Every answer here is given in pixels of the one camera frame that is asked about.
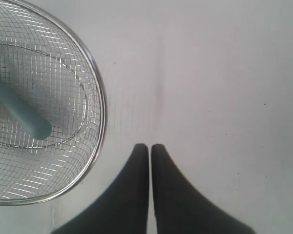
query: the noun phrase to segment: teal handle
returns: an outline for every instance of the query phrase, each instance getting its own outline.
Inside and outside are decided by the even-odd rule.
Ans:
[[[50,122],[16,95],[1,79],[0,102],[33,138],[43,140],[50,136]]]

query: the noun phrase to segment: metal mesh strainer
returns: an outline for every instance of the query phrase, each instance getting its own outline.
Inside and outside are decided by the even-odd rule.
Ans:
[[[0,205],[50,200],[88,171],[105,133],[95,62],[65,25],[18,0],[0,0],[1,79],[52,125],[33,139],[0,103]]]

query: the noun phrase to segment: wire mesh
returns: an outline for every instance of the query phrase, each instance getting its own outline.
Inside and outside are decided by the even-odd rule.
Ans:
[[[53,128],[33,139],[0,103],[0,200],[52,196],[89,167],[100,144],[97,77],[66,31],[9,0],[0,0],[0,75]]]

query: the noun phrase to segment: white floor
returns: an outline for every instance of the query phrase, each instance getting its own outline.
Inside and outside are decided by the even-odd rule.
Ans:
[[[164,143],[200,192],[257,233],[293,234],[293,0],[30,2],[93,53],[109,127],[82,184],[52,202],[0,207],[0,234],[49,234],[67,222],[136,142]]]

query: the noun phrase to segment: metal rim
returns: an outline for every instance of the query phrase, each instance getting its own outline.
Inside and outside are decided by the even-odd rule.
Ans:
[[[102,76],[100,74],[100,71],[98,69],[98,66],[92,54],[90,53],[86,45],[82,42],[82,40],[62,21],[60,21],[53,15],[49,14],[48,12],[42,10],[41,8],[23,0],[6,0],[6,1],[12,4],[24,7],[27,10],[30,10],[33,13],[38,14],[41,17],[49,20],[50,22],[58,26],[61,30],[63,30],[70,37],[70,39],[76,44],[76,46],[79,48],[81,53],[86,58],[87,63],[89,67],[91,68],[91,72],[95,75],[95,78],[96,78],[95,83],[96,83],[96,86],[98,87],[98,93],[100,95],[100,108],[101,108],[101,121],[100,121],[100,132],[98,137],[98,143],[96,147],[93,149],[90,160],[88,161],[84,169],[78,174],[78,176],[72,182],[70,182],[67,186],[65,186],[64,188],[60,189],[59,191],[53,194],[39,196],[35,198],[28,198],[24,200],[23,199],[0,200],[0,206],[19,206],[19,205],[37,204],[37,203],[42,203],[42,202],[55,199],[65,194],[72,188],[74,188],[87,175],[87,173],[91,170],[92,166],[94,165],[96,159],[98,158],[98,155],[102,149],[103,142],[105,139],[106,122],[107,122],[107,103],[106,103],[105,86],[103,83]]]

